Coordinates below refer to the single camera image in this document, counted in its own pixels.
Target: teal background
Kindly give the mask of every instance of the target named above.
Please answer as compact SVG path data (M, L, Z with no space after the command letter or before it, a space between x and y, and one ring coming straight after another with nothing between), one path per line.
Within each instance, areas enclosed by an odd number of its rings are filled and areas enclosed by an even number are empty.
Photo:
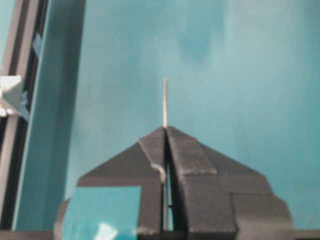
M0 2L0 64L7 44L7 36L15 1L2 0Z
M49 1L16 229L51 229L79 176L162 124L165 76L170 125L320 228L320 1L82 3Z

